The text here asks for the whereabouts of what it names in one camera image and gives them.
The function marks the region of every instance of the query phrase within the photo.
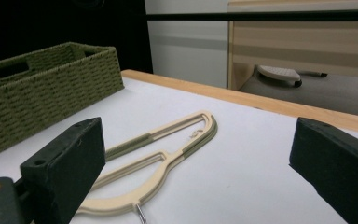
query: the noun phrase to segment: green wicker basket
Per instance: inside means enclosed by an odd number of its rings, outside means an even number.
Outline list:
[[[114,47],[68,42],[0,61],[0,152],[123,88]]]

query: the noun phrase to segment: metal hook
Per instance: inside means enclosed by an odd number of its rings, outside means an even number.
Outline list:
[[[138,213],[138,216],[141,219],[142,224],[147,224],[146,217],[142,212],[141,206],[139,206],[139,204],[137,203],[135,207],[136,207],[136,212]]]

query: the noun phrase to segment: white object on floor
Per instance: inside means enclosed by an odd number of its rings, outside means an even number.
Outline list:
[[[266,77],[283,81],[294,81],[295,87],[300,87],[302,84],[301,76],[294,69],[258,65],[257,70]]]

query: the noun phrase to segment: basket handle hole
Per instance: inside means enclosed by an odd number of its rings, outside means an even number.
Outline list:
[[[26,72],[30,68],[27,62],[15,63],[10,66],[0,68],[0,78],[11,77],[21,72]]]

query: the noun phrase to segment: white wall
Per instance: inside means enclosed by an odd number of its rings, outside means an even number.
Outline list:
[[[146,13],[227,12],[227,0],[145,0]],[[226,21],[150,21],[155,74],[225,88]]]

